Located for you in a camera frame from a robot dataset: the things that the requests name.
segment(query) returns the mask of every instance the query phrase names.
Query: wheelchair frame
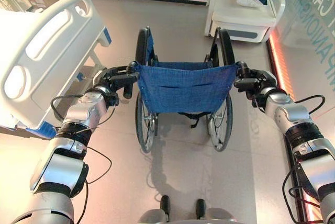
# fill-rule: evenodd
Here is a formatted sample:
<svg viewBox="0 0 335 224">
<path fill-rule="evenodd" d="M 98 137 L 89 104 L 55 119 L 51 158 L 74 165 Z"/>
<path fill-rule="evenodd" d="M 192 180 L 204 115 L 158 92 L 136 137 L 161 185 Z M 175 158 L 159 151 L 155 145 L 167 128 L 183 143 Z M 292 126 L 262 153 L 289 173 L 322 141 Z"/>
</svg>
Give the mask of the wheelchair frame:
<svg viewBox="0 0 335 224">
<path fill-rule="evenodd" d="M 148 45 L 150 43 L 150 36 L 151 31 L 149 26 L 139 31 L 135 60 L 141 65 L 154 66 L 155 61 L 158 61 L 158 57 L 154 53 L 153 45 Z M 205 62 L 212 62 L 214 68 L 219 67 L 217 37 L 219 39 L 218 41 L 221 47 L 224 65 L 235 64 L 235 58 L 229 35 L 226 30 L 219 27 L 215 31 L 210 54 L 206 55 Z M 146 59 L 148 47 L 152 47 L 152 49 L 149 52 L 149 59 Z M 139 91 L 137 96 L 135 114 L 136 134 L 138 141 L 141 145 L 143 152 L 149 153 L 153 144 L 154 136 L 157 136 L 158 134 L 159 114 L 149 113 L 143 102 L 141 90 Z M 227 147 L 232 131 L 233 121 L 232 102 L 229 93 L 225 101 L 222 102 L 220 108 L 214 113 L 201 113 L 198 115 L 192 115 L 187 113 L 179 114 L 197 120 L 196 124 L 192 125 L 191 128 L 196 127 L 200 117 L 206 116 L 207 131 L 210 135 L 210 139 L 212 141 L 214 149 L 218 152 L 221 152 Z M 224 119 L 226 120 L 225 129 L 223 128 L 222 124 Z"/>
</svg>

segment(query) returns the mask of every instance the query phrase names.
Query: white chair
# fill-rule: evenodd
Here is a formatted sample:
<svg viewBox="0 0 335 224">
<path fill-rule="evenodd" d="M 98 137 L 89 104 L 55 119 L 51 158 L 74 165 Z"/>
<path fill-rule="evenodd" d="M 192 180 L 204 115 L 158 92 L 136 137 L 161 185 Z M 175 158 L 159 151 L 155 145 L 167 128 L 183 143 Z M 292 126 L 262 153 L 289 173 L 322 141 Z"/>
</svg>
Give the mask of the white chair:
<svg viewBox="0 0 335 224">
<path fill-rule="evenodd" d="M 265 42 L 280 20 L 285 0 L 267 0 L 261 8 L 240 6 L 237 0 L 208 0 L 206 36 L 214 36 L 215 29 L 228 30 L 232 40 Z"/>
</svg>

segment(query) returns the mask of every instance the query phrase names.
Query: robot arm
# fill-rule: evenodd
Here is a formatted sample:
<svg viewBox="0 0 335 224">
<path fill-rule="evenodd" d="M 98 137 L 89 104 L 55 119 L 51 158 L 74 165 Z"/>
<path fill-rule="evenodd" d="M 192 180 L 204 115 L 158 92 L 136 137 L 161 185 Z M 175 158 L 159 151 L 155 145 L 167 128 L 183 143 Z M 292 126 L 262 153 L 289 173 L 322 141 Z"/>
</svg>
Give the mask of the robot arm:
<svg viewBox="0 0 335 224">
<path fill-rule="evenodd" d="M 131 98 L 132 85 L 138 79 L 133 65 L 104 70 L 95 78 L 93 88 L 69 108 L 31 177 L 31 201 L 12 223 L 74 223 L 70 199 L 83 189 L 88 174 L 83 161 L 86 147 L 108 107 L 119 104 L 116 91 L 124 88 L 124 97 Z"/>
<path fill-rule="evenodd" d="M 325 223 L 335 223 L 335 148 L 320 133 L 307 109 L 277 88 L 271 73 L 250 70 L 244 62 L 238 65 L 239 79 L 234 86 L 246 93 L 253 107 L 264 110 L 287 137 L 305 192 L 320 202 Z"/>
</svg>

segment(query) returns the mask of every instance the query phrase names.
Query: gray floor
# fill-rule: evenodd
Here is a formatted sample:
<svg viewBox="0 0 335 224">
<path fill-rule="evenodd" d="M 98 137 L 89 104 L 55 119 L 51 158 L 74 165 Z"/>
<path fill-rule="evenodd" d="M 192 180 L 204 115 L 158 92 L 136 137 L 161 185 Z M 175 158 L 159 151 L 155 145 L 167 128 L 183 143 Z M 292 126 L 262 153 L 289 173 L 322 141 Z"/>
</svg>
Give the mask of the gray floor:
<svg viewBox="0 0 335 224">
<path fill-rule="evenodd" d="M 140 28 L 150 25 L 154 48 L 162 61 L 203 61 L 211 39 L 203 35 L 207 7 L 143 0 L 93 0 L 112 37 L 96 53 L 107 67 L 127 65 L 135 58 Z M 233 42 L 236 60 L 255 69 L 269 69 L 264 44 Z M 159 208 L 161 195 L 171 198 L 171 219 L 195 217 L 195 202 L 230 211 L 248 224 L 291 223 L 281 193 L 288 171 L 283 138 L 276 125 L 252 108 L 244 94 L 231 91 L 233 132 L 223 153 L 211 146 L 204 120 L 190 129 L 190 120 L 161 114 L 153 151 L 140 151 L 135 132 L 134 86 L 113 117 L 91 137 L 90 146 L 109 156 L 111 171 L 90 185 L 81 223 L 137 223 L 147 210 Z M 0 135 L 0 214 L 8 223 L 29 196 L 30 175 L 48 144 L 35 138 Z M 89 152 L 88 180 L 99 176 L 107 162 Z M 85 191 L 73 199 L 76 220 Z"/>
</svg>

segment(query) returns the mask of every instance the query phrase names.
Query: blue wheelchair seat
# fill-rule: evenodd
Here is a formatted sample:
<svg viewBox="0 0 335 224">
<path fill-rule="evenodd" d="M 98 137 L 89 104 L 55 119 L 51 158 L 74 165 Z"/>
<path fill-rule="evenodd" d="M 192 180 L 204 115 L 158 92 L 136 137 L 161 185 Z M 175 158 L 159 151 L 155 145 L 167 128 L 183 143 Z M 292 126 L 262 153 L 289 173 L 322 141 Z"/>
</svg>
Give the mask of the blue wheelchair seat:
<svg viewBox="0 0 335 224">
<path fill-rule="evenodd" d="M 150 113 L 215 112 L 226 99 L 237 65 L 212 62 L 158 62 L 136 66 L 138 85 Z"/>
</svg>

